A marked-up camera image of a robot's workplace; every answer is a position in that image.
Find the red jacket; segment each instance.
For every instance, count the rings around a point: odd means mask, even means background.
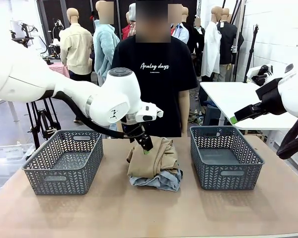
[[[123,40],[128,37],[129,31],[130,31],[130,25],[128,24],[123,30]]]

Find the gray plastic basket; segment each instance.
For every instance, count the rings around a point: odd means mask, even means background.
[[[193,126],[191,157],[205,190],[254,189],[264,160],[233,126]]]
[[[32,155],[23,170],[36,195],[83,195],[102,158],[101,134],[59,130]]]

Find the printed text on t-shirt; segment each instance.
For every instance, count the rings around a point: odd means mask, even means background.
[[[168,65],[162,65],[160,64],[158,65],[153,65],[152,63],[150,65],[145,65],[145,63],[143,63],[140,67],[140,69],[145,69],[145,68],[149,68],[149,69],[153,69],[156,70],[156,68],[163,68],[163,70],[169,69]]]

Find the black jacket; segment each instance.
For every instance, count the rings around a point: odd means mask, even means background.
[[[190,25],[186,22],[182,22],[182,24],[189,31],[189,40],[187,46],[190,50],[190,53],[192,54],[195,49],[195,53],[199,55],[204,48],[204,36],[201,35],[198,30],[193,27],[193,25]]]
[[[220,64],[230,64],[232,63],[232,51],[231,48],[234,44],[234,39],[237,34],[237,27],[235,25],[229,24],[228,22],[224,22],[224,27],[221,28],[221,23],[219,22],[218,30],[222,34],[221,38],[221,47],[220,47]],[[240,34],[238,50],[240,46],[243,44],[244,38]]]

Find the beige jacket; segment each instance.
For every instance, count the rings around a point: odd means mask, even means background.
[[[91,59],[89,58],[93,37],[89,31],[78,23],[61,31],[61,60],[68,69],[76,74],[91,73]]]

